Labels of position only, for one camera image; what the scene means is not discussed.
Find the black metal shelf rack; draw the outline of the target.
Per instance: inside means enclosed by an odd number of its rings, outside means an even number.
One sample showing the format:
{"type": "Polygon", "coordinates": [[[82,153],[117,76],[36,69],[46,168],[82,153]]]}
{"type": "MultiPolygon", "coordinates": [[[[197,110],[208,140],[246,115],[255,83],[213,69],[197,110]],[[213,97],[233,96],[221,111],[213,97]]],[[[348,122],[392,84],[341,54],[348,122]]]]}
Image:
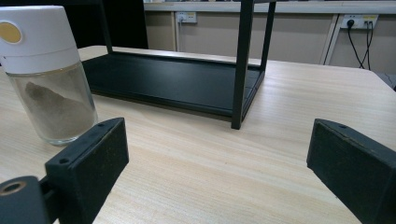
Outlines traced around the black metal shelf rack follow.
{"type": "Polygon", "coordinates": [[[276,0],[242,0],[235,62],[115,51],[83,63],[93,92],[214,114],[238,130],[265,76],[276,0]],[[258,65],[248,63],[254,7],[266,4],[258,65]]]}

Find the small white wall socket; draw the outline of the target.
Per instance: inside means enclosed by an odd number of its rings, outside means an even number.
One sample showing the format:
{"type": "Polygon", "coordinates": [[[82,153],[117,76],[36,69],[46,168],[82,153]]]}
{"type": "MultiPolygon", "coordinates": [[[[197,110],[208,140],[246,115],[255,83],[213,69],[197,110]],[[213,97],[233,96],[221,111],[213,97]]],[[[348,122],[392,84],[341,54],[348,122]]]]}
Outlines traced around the small white wall socket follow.
{"type": "Polygon", "coordinates": [[[177,12],[176,18],[179,23],[196,23],[197,15],[195,12],[177,12]]]}

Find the wide white wall socket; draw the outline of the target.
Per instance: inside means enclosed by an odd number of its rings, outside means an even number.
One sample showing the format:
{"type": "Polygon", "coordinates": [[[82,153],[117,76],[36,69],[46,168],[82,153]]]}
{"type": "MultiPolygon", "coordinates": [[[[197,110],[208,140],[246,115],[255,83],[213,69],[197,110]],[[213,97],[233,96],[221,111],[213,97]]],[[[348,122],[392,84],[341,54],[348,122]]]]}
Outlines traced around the wide white wall socket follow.
{"type": "Polygon", "coordinates": [[[374,29],[378,16],[374,14],[346,14],[342,19],[341,28],[347,29],[347,21],[354,20],[351,29],[374,29]]]}

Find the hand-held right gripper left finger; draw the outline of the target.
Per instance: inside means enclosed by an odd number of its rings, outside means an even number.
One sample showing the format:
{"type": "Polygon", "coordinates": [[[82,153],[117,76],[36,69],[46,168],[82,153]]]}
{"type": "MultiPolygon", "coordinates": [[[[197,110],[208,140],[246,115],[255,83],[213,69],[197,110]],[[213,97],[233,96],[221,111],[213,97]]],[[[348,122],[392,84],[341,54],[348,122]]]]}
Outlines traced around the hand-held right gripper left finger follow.
{"type": "Polygon", "coordinates": [[[49,218],[92,224],[129,162],[125,120],[96,124],[45,163],[49,218]]]}

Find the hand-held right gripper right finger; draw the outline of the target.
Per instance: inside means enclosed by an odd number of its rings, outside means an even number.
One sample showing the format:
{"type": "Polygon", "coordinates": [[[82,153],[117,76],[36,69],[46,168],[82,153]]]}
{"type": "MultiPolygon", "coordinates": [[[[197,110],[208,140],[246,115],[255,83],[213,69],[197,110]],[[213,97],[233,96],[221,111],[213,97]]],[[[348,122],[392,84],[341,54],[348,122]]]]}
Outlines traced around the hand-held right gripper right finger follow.
{"type": "Polygon", "coordinates": [[[362,224],[396,224],[396,151],[316,119],[306,162],[362,224]]]}

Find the grey powder glass spice jar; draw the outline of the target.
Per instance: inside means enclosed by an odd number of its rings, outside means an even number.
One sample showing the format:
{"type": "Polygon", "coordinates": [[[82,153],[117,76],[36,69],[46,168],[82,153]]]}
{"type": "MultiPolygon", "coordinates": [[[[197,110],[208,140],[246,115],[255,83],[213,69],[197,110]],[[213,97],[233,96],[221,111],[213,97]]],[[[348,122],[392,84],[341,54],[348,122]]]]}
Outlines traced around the grey powder glass spice jar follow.
{"type": "Polygon", "coordinates": [[[97,122],[63,7],[0,7],[0,65],[44,141],[66,145],[97,122]]]}

